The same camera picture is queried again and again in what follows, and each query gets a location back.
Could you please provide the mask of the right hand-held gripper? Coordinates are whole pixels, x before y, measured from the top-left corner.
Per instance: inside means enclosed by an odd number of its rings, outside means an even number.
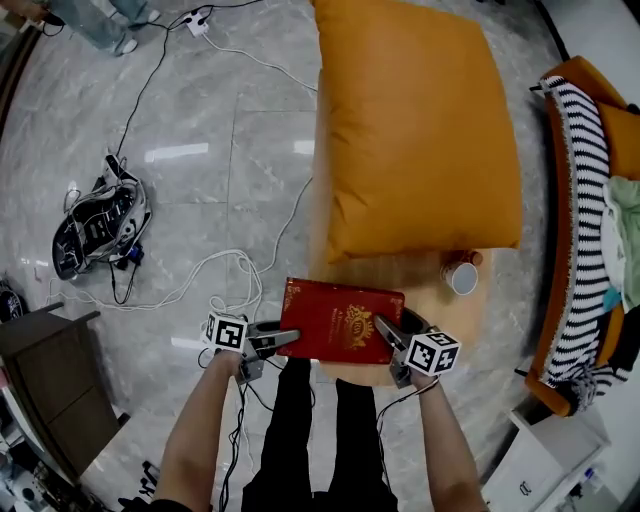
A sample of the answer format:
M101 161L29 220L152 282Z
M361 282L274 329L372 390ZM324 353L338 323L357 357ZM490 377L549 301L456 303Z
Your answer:
M403 310L397 322L376 315L374 326L393 349L390 372L399 389L410 384L412 370L439 377L456 364L461 343L409 308Z

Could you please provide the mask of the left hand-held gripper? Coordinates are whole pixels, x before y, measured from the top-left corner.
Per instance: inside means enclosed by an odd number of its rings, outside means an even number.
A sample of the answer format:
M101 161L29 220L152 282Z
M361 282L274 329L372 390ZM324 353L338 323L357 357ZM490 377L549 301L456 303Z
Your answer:
M263 374L263 352L274 353L280 347L297 341L300 331L280 330L280 321L249 323L235 317L210 311L201 329L201 341L215 353L220 350L241 355L236 381L239 385L259 379Z

